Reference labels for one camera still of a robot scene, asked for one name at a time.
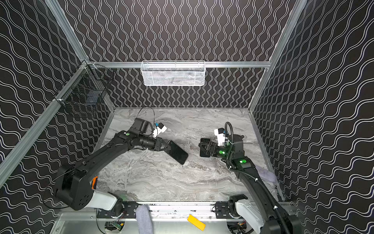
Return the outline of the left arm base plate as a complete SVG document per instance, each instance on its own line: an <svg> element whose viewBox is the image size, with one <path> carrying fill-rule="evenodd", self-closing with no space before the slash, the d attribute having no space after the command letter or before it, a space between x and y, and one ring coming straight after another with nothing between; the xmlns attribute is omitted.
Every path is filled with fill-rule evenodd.
<svg viewBox="0 0 374 234"><path fill-rule="evenodd" d="M99 209L96 217L101 219L123 219L123 218L135 218L135 212L139 203L135 201L126 201L122 203L122 211L120 214L116 215L112 210L105 211Z"/></svg>

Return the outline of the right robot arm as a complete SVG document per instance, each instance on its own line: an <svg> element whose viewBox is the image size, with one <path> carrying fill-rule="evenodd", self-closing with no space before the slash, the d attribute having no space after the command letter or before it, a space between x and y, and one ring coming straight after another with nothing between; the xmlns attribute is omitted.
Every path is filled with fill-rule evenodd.
<svg viewBox="0 0 374 234"><path fill-rule="evenodd" d="M225 123L216 129L217 141L202 138L198 144L203 158L220 158L249 191L255 207L245 195L231 196L229 214L246 222L248 234L300 234L302 226L298 217L289 214L268 190L250 158L245 156L243 135L235 134L232 124Z"/></svg>

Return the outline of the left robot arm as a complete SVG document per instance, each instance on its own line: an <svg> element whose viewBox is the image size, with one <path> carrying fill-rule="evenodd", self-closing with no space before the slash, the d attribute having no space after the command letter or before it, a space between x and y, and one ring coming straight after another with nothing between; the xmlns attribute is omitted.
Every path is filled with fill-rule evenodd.
<svg viewBox="0 0 374 234"><path fill-rule="evenodd" d="M53 186L56 198L75 211L96 208L114 216L123 213L123 200L111 193L93 188L93 179L118 156L137 147L162 152L171 147L160 137L146 134L149 122L136 118L131 128L120 131L103 147L73 166L59 168Z"/></svg>

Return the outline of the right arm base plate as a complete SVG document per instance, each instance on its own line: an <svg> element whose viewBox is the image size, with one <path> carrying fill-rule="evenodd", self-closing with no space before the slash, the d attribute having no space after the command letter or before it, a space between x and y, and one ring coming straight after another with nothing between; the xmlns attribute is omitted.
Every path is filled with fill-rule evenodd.
<svg viewBox="0 0 374 234"><path fill-rule="evenodd" d="M211 211L217 219L244 219L258 216L259 212L247 199L237 202L216 202Z"/></svg>

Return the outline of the light blue phone case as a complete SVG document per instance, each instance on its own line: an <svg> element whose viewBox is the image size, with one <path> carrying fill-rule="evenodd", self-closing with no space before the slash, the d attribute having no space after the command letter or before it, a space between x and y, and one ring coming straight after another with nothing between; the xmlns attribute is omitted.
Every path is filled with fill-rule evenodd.
<svg viewBox="0 0 374 234"><path fill-rule="evenodd" d="M210 158L206 153L207 153L207 150L201 150L200 149L200 157L202 157L202 158Z"/></svg>

